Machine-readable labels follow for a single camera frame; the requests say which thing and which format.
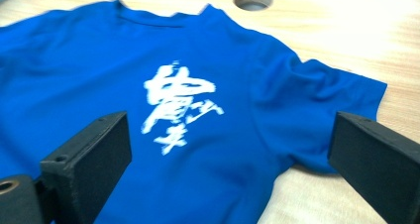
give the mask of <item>blue fabric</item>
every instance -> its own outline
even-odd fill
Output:
[[[127,111],[133,161],[97,223],[256,223],[275,178],[327,163],[337,111],[375,119],[386,84],[300,61],[207,5],[160,17],[120,1],[0,28],[0,176]]]

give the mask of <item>shirt graphic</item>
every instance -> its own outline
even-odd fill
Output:
[[[224,113],[223,109],[211,100],[194,102],[194,95],[213,93],[216,86],[205,79],[189,77],[189,69],[179,66],[178,61],[162,65],[155,77],[145,82],[145,89],[148,90],[149,104],[156,108],[144,122],[142,133],[150,132],[158,120],[170,121],[173,124],[166,129],[165,137],[154,139],[154,142],[163,144],[162,155],[168,154],[174,146],[182,147],[187,144],[184,134],[188,132],[188,124],[211,111],[218,115]]]

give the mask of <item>wooden table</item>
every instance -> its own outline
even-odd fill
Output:
[[[5,0],[0,26],[51,9],[103,0]],[[159,15],[198,13],[206,3],[246,28],[271,34],[307,60],[388,83],[378,122],[420,143],[420,0],[274,0],[248,12],[233,0],[123,0]],[[260,223],[384,223],[340,177],[292,168],[275,181]]]

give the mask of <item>table surface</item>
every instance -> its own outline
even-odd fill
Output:
[[[95,1],[103,0],[4,0],[0,26]],[[123,1],[163,16],[197,14],[211,3],[242,26],[280,39],[302,60],[317,58],[384,81],[378,122],[420,143],[420,0],[273,0],[257,12],[241,10],[233,0]],[[275,181],[260,223],[384,221],[341,177],[291,168]]]

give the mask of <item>neckline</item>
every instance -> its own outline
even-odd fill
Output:
[[[145,10],[134,10],[121,0],[115,0],[116,15],[135,24],[162,28],[188,28],[204,23],[217,9],[206,4],[198,14],[176,12],[171,16],[161,16]]]

